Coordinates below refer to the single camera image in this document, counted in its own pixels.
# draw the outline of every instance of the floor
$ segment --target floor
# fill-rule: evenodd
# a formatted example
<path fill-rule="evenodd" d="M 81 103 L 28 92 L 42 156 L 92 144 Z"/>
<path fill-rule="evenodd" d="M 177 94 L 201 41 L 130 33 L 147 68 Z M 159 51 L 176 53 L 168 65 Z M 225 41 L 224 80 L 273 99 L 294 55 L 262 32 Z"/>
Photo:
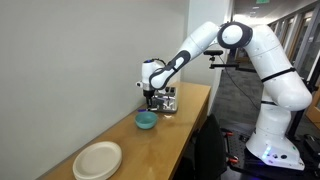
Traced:
<path fill-rule="evenodd" d="M 229 58 L 227 63 L 235 63 Z M 240 67 L 253 69 L 250 63 L 240 63 Z M 216 98 L 213 102 L 213 113 L 221 127 L 236 128 L 241 132 L 252 132 L 259 115 L 260 101 L 263 84 L 256 73 L 236 71 L 228 68 L 222 71 L 220 85 Z M 296 134 L 310 134 L 320 138 L 320 131 L 304 115 L 300 121 Z M 193 159 L 193 143 L 191 141 L 186 150 L 186 157 Z M 229 179 L 255 179 L 232 170 L 222 174 L 222 180 Z"/>

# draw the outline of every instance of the white wall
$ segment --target white wall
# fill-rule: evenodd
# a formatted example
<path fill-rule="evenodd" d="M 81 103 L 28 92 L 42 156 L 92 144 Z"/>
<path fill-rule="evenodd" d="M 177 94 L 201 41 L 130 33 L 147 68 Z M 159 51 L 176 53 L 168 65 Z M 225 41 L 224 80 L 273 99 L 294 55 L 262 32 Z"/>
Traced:
<path fill-rule="evenodd" d="M 0 179 L 35 179 L 144 103 L 188 0 L 0 1 Z"/>
<path fill-rule="evenodd" d="M 233 0 L 190 0 L 189 5 L 189 18 L 188 18 L 188 34 L 191 34 L 197 27 L 206 21 L 211 21 L 218 26 L 230 21 Z M 221 56 L 224 62 L 227 60 L 227 50 L 222 49 L 219 45 L 213 45 L 209 49 L 224 51 Z M 209 69 L 210 56 L 200 55 L 192 62 L 190 62 L 182 70 L 182 81 L 204 84 L 212 86 L 211 96 L 209 101 L 209 109 L 211 109 L 212 101 L 219 87 L 221 69 Z M 222 62 L 216 58 L 215 63 L 221 64 Z"/>

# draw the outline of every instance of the wooden countertop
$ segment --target wooden countertop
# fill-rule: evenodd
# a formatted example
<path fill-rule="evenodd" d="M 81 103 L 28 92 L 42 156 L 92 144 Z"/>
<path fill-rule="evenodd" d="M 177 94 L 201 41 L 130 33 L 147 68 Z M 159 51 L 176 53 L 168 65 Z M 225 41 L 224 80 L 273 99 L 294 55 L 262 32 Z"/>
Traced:
<path fill-rule="evenodd" d="M 157 125 L 150 130 L 135 125 L 134 111 L 102 133 L 85 147 L 113 141 L 122 150 L 122 162 L 110 179 L 172 179 L 193 130 L 207 115 L 210 87 L 191 83 L 175 83 L 179 104 L 175 114 L 158 113 Z M 81 148 L 41 179 L 75 179 L 72 165 Z"/>

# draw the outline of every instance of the white plate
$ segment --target white plate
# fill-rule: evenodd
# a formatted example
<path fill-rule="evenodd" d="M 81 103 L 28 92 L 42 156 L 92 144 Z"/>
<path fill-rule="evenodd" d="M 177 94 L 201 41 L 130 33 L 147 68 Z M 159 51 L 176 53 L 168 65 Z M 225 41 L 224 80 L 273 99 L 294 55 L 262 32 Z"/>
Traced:
<path fill-rule="evenodd" d="M 73 162 L 77 180 L 105 180 L 119 168 L 121 148 L 114 142 L 99 142 L 85 148 Z"/>

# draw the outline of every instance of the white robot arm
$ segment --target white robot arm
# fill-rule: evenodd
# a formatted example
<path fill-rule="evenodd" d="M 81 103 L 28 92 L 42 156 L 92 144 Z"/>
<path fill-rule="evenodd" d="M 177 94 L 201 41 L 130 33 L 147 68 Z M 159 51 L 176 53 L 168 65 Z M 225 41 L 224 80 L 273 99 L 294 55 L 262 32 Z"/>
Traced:
<path fill-rule="evenodd" d="M 264 84 L 261 110 L 247 149 L 267 165 L 303 170 L 299 151 L 285 133 L 291 121 L 290 111 L 308 107 L 312 96 L 268 26 L 250 28 L 231 22 L 218 27 L 206 22 L 184 41 L 167 66 L 144 77 L 149 79 L 148 91 L 165 88 L 177 71 L 215 41 L 226 49 L 243 47 Z"/>

